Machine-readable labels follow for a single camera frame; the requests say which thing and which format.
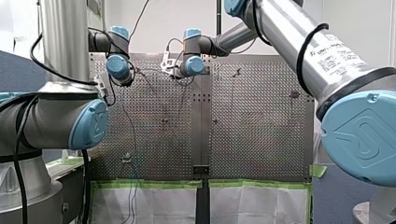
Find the white wall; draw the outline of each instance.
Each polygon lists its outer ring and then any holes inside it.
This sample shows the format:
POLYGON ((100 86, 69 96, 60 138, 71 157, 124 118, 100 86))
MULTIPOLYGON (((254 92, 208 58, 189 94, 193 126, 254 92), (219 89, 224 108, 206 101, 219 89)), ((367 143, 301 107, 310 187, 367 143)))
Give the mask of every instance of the white wall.
POLYGON ((363 60, 394 64, 395 0, 324 0, 323 20, 363 60))
MULTIPOLYGON (((0 0, 0 50, 30 59, 30 47, 38 37, 36 2, 0 0)), ((91 11, 88 11, 88 25, 98 29, 103 27, 101 18, 91 11)), ((35 54, 40 58, 39 46, 35 54)))
MULTIPOLYGON (((107 29, 112 25, 122 25, 132 31, 145 2, 146 0, 106 0, 107 29)), ((305 0, 304 8, 315 20, 321 20, 322 0, 305 0)), ((224 9, 222 11, 222 32, 241 22, 237 18, 228 16, 224 9)), ((163 52, 169 39, 183 38, 184 31, 192 27, 201 29, 204 35, 216 35, 216 0, 151 0, 138 25, 130 51, 134 53, 163 52)), ((173 52, 180 52, 181 49, 182 47, 178 44, 171 48, 173 52)), ((276 54, 276 52, 258 39, 246 54, 263 55, 276 54)))

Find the perforated metal panel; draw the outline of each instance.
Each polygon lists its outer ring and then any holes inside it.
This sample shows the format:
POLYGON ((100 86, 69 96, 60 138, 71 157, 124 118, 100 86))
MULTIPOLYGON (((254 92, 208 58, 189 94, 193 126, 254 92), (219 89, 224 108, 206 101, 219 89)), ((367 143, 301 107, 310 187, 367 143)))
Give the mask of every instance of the perforated metal panel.
MULTIPOLYGON (((105 58, 94 54, 92 59, 93 73, 103 73, 105 58)), ((191 87, 179 86, 160 72, 160 55, 133 54, 132 59, 145 75, 137 74, 129 88, 114 87, 117 103, 109 109, 106 137, 94 151, 93 177, 192 179, 191 87), (126 153, 132 163, 121 162, 126 153)))
MULTIPOLYGON (((279 57, 212 59, 211 87, 198 77, 187 89, 158 71, 161 57, 132 55, 146 75, 136 75, 130 88, 115 87, 118 102, 92 162, 95 179, 192 179, 193 164, 209 163, 210 178, 309 181, 313 98, 279 57), (193 103, 200 94, 211 103, 193 103), (197 136, 209 128, 210 137, 197 136), (133 163, 121 163, 128 152, 133 163)), ((105 58, 92 55, 93 74, 103 71, 105 58)))
POLYGON ((286 63, 275 56, 215 60, 212 101, 211 178, 307 180, 313 99, 286 63))

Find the robotic arm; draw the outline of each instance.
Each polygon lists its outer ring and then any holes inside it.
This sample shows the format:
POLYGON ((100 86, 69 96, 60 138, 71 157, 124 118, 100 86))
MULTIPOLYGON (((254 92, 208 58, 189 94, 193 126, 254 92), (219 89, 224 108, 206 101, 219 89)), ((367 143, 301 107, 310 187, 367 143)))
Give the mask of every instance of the robotic arm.
POLYGON ((264 34, 306 93, 318 100, 322 142, 332 160, 359 180, 396 187, 396 69, 372 67, 327 24, 314 22, 302 2, 226 0, 227 13, 243 22, 217 37, 187 30, 177 74, 202 74, 201 54, 224 57, 264 34))

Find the black cable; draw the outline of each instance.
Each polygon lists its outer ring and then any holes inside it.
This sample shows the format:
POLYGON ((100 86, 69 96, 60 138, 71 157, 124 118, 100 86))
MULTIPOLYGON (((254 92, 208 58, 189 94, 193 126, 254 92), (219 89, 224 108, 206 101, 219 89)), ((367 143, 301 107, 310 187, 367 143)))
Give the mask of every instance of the black cable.
POLYGON ((256 33, 262 42, 264 42, 268 46, 272 46, 268 40, 266 40, 264 37, 262 37, 262 32, 260 32, 259 24, 257 23, 257 12, 256 12, 257 2, 256 2, 256 0, 252 0, 252 4, 253 4, 254 29, 256 30, 256 33))
POLYGON ((20 190, 21 190, 21 204, 22 204, 22 220, 23 224, 28 223, 28 212, 27 212, 27 195, 26 195, 26 187, 24 185, 22 171, 20 167, 20 160, 19 160, 19 153, 20 153, 20 143, 21 137, 23 133, 23 129, 26 125, 26 121, 28 119, 30 110, 32 109, 33 104, 36 102, 38 95, 34 97, 32 100, 28 101, 25 111, 23 112, 23 118, 21 121, 21 125, 18 128, 17 139, 15 142, 15 149, 14 149, 14 166, 15 166, 15 173, 17 174, 18 182, 20 183, 20 190))
POLYGON ((312 38, 314 37, 314 35, 323 30, 329 29, 329 24, 327 23, 322 23, 320 24, 317 28, 315 28, 315 30, 313 30, 311 33, 308 34, 308 36, 306 37, 303 45, 301 46, 300 52, 298 53, 298 57, 297 57, 297 65, 296 65, 296 75, 298 78, 298 82, 300 83, 301 88, 303 88, 303 90, 312 96, 311 92, 309 91, 309 89, 306 87, 305 82, 304 82, 304 78, 303 78, 303 63, 304 63, 304 56, 305 56, 305 52, 306 49, 308 48, 309 43, 311 43, 312 38))
POLYGON ((108 75, 108 82, 110 83, 110 89, 111 89, 111 92, 113 93, 113 103, 109 104, 106 96, 105 96, 105 101, 107 103, 107 106, 113 106, 117 102, 117 96, 116 96, 116 93, 114 92, 114 87, 113 87, 114 81, 113 81, 113 79, 111 79, 111 75, 109 73, 107 73, 107 75, 108 75))
POLYGON ((84 203, 84 216, 82 223, 87 224, 90 217, 91 209, 91 174, 90 174, 90 159, 87 150, 81 150, 82 158, 84 160, 84 180, 85 180, 85 203, 84 203))
POLYGON ((172 43, 173 41, 177 41, 178 43, 180 43, 181 45, 183 45, 183 42, 182 42, 181 40, 179 40, 179 39, 177 39, 177 38, 172 38, 172 39, 169 40, 168 44, 166 45, 166 51, 169 51, 169 46, 171 45, 171 43, 172 43))
POLYGON ((140 19, 142 19, 143 13, 145 12, 146 6, 148 5, 148 3, 149 3, 149 0, 146 1, 145 5, 142 8, 142 11, 140 12, 139 17, 137 18, 136 23, 134 24, 134 30, 132 31, 132 33, 131 33, 131 35, 129 36, 129 39, 128 39, 128 46, 131 43, 132 36, 134 35, 134 32, 136 32, 137 25, 139 24, 140 19))
POLYGON ((97 83, 93 82, 93 81, 80 81, 71 77, 66 77, 60 73, 58 73, 57 71, 55 71, 55 69, 50 68, 49 66, 46 66, 45 64, 41 63, 34 55, 34 51, 35 51, 35 47, 37 46, 37 44, 40 42, 40 40, 43 38, 43 34, 41 33, 37 40, 35 41, 35 43, 32 45, 32 47, 30 48, 30 57, 32 58, 33 62, 35 62, 38 66, 44 68, 45 70, 51 72, 53 75, 57 76, 57 77, 61 77, 67 81, 71 81, 71 82, 75 82, 78 84, 83 84, 83 85, 88 85, 88 86, 96 86, 97 83))
MULTIPOLYGON (((135 152, 137 154, 136 131, 134 129, 134 122, 132 121, 131 117, 129 116, 128 111, 126 111, 126 109, 125 109, 125 104, 124 104, 125 99, 124 99, 124 97, 125 97, 125 94, 123 92, 122 93, 122 104, 121 104, 122 111, 124 112, 125 116, 128 118, 129 123, 131 124, 132 131, 133 131, 133 134, 134 134, 134 150, 135 150, 135 152)), ((132 181, 131 181, 130 194, 129 194, 129 197, 128 197, 128 208, 130 208, 129 209, 129 214, 128 214, 128 217, 124 221, 122 221, 121 224, 125 224, 129 220, 129 218, 131 217, 131 213, 130 213, 131 210, 132 210, 132 224, 134 224, 134 217, 135 217, 135 215, 134 215, 134 199, 136 198, 136 193, 137 193, 138 174, 137 174, 137 169, 136 169, 134 164, 133 164, 133 168, 134 168, 134 174, 135 174, 135 179, 136 179, 136 186, 134 187, 134 196, 132 197, 131 200, 129 200, 131 198, 131 189, 132 189, 132 181)))

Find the light blue end cap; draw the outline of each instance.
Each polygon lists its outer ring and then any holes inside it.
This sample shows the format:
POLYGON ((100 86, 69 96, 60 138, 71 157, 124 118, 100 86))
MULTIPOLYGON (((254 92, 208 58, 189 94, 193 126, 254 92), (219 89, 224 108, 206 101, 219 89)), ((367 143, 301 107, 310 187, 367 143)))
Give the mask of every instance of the light blue end cap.
POLYGON ((193 38, 195 36, 201 35, 201 33, 202 32, 201 32, 200 29, 196 29, 196 28, 187 29, 184 32, 184 39, 186 40, 186 39, 189 39, 189 38, 193 38))
POLYGON ((247 0, 224 0, 225 11, 232 17, 240 17, 247 0))
POLYGON ((112 26, 109 32, 119 35, 125 39, 129 39, 129 32, 128 30, 123 27, 123 26, 112 26))
POLYGON ((129 76, 128 62, 120 55, 111 55, 106 62, 107 72, 117 80, 124 80, 129 76))
POLYGON ((107 127, 107 105, 103 100, 91 101, 79 114, 69 136, 69 148, 88 149, 99 144, 107 127))
POLYGON ((396 92, 363 91, 336 102, 322 121, 322 141, 348 174, 396 187, 396 92))
POLYGON ((204 71, 204 61, 201 57, 192 56, 186 61, 186 71, 190 76, 202 74, 204 71))

